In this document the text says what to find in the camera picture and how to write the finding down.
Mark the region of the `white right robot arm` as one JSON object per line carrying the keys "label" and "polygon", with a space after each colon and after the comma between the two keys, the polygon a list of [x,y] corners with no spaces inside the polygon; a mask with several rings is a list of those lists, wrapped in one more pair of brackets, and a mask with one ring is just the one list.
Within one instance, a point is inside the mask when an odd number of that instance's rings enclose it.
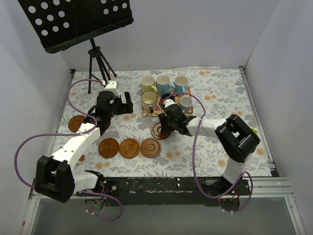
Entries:
{"label": "white right robot arm", "polygon": [[226,119],[207,119],[186,116],[180,106],[173,101],[163,101],[164,114],[158,116],[161,133],[177,131],[181,135],[216,138],[222,144],[229,160],[221,179],[216,183],[226,194],[234,194],[239,189],[237,178],[243,173],[246,161],[256,150],[260,139],[257,134],[238,116]]}

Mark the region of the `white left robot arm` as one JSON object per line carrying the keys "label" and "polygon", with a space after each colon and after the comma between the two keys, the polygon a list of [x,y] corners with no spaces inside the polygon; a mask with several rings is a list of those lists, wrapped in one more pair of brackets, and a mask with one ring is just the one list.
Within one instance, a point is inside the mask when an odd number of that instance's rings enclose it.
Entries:
{"label": "white left robot arm", "polygon": [[126,102],[111,91],[101,91],[96,105],[84,114],[84,120],[76,135],[69,139],[51,156],[41,156],[37,161],[35,191],[59,202],[66,202],[76,193],[88,190],[98,196],[104,190],[104,176],[93,170],[73,173],[74,166],[89,148],[110,127],[115,115],[133,113],[133,103],[129,92],[125,92]]}

